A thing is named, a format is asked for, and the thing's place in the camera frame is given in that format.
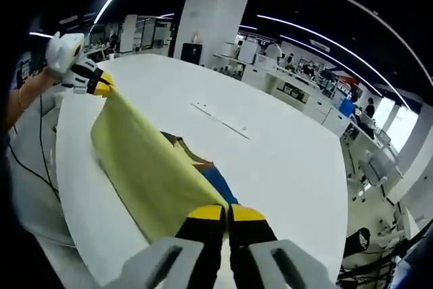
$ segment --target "person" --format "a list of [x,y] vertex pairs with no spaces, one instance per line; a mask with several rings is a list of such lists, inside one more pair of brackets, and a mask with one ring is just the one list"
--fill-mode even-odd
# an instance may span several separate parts
[[368,106],[365,108],[365,114],[369,117],[369,118],[373,118],[375,112],[375,108],[374,108],[374,101],[373,99],[370,97],[368,99]]
[[45,67],[38,75],[27,79],[21,88],[11,90],[3,119],[3,131],[10,130],[31,103],[58,81],[49,68]]
[[284,64],[285,64],[286,69],[290,68],[290,62],[292,62],[292,60],[293,60],[293,53],[291,53],[289,56],[286,56],[284,58],[284,61],[285,61]]

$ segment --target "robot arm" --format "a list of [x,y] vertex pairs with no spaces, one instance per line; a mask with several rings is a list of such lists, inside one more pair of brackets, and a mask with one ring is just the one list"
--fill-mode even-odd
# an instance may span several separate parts
[[114,85],[111,76],[98,68],[97,64],[85,56],[84,34],[54,34],[49,41],[45,57],[48,67],[62,80],[65,87],[75,93],[90,93],[107,96]]

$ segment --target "office chair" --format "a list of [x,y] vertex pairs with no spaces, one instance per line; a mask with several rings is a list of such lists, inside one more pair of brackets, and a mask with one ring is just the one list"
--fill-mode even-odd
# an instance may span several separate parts
[[359,163],[359,169],[362,170],[363,176],[361,179],[351,179],[351,183],[359,185],[359,191],[352,197],[355,201],[358,196],[361,197],[362,202],[365,202],[365,192],[371,187],[379,187],[383,182],[387,181],[391,175],[399,173],[397,167],[397,157],[389,145],[377,149],[374,152],[365,151],[365,155]]

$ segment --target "office desk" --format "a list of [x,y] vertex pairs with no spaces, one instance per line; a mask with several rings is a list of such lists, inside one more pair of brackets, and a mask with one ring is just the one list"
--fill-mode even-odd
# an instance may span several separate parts
[[[336,280],[346,240],[347,186],[340,142],[301,112],[218,72],[153,54],[100,62],[155,126],[213,161],[236,198],[263,213],[279,239],[321,261]],[[206,104],[212,116],[192,104]],[[70,233],[93,277],[107,284],[147,246],[97,163],[91,127],[104,99],[68,92],[56,164]],[[248,138],[230,127],[246,128]],[[234,288],[228,241],[215,288]]]
[[89,51],[86,51],[84,54],[85,55],[92,55],[92,54],[97,53],[97,52],[102,52],[102,57],[105,59],[106,55],[105,55],[104,51],[108,48],[109,47],[104,46],[104,47],[100,47],[97,49],[90,49]]

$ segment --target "yellow cloth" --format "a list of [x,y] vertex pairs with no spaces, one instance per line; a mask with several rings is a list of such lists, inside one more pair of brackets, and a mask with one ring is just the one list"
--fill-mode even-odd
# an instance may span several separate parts
[[91,130],[102,168],[146,238],[174,236],[190,212],[223,197],[113,89]]

